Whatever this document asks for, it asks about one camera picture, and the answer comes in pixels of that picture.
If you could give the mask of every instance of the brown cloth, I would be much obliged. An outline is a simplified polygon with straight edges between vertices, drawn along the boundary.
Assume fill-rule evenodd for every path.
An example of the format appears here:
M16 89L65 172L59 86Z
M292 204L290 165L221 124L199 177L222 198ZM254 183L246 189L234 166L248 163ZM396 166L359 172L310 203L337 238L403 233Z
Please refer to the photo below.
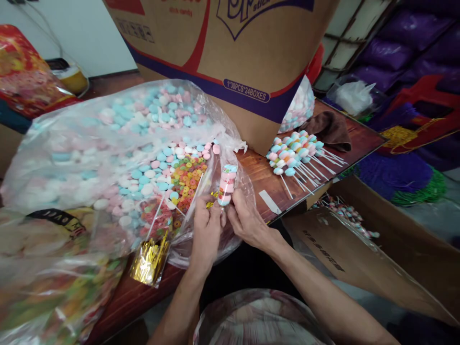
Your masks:
M316 135L318 140L337 151L351 151L351 140L343 115L330 111L322 112L300 126L300 130Z

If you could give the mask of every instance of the green tinsel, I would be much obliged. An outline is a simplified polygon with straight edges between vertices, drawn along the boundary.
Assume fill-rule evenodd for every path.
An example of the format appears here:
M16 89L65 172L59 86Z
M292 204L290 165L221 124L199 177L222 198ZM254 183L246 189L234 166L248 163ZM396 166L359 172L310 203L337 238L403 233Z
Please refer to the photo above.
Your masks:
M433 177L429 184L415 193L398 191L394 194L391 202L398 206L412 206L421 203L437 202L446 193L444 175L433 169Z

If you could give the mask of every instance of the purple bag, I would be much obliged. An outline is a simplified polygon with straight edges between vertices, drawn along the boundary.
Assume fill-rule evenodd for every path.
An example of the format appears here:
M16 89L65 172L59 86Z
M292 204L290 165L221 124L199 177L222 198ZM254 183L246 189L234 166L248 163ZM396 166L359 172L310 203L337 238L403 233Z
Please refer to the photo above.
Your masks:
M401 77L405 82L417 82L427 74L443 74L444 78L439 82L437 88L441 91L460 93L460 67L437 64L425 59L418 59Z
M437 63L460 65L460 24L448 30L423 58Z
M451 18L438 18L429 13L401 10L383 27L378 36L422 51L453 21Z
M404 67L412 55L412 49L401 43L374 38L360 55L359 60L366 65L375 65L396 71Z
M460 18L459 0L405 0L404 5L441 17Z
M401 71L391 71L387 69L379 69L375 66L359 66L353 74L357 75L361 80L368 84L376 83L375 86L382 92L387 91L394 82L398 79Z

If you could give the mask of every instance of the wall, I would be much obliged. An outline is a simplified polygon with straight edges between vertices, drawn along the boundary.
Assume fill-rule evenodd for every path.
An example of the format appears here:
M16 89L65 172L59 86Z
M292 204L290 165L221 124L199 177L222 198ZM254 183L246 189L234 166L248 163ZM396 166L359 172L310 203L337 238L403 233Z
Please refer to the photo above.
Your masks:
M40 0L31 4L43 13L64 51L88 77L137 68L102 0ZM17 26L44 59L59 57L58 47L19 6L46 29L30 6L6 0L0 0L0 23Z

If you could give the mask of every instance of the red plastic stool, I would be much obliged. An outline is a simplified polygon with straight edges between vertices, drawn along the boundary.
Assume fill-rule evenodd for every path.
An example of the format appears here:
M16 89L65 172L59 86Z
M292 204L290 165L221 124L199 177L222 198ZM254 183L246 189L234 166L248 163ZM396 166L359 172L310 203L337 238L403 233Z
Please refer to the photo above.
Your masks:
M460 95L436 90L436 86L442 78L443 75L441 74L425 75L410 89L402 89L391 103L385 115L406 102L415 104L418 101L423 101L452 109L443 118L432 119L423 115L415 117L412 123L423 126L423 128L419 131L417 138L403 146L393 148L391 150L393 154L412 151L460 130Z

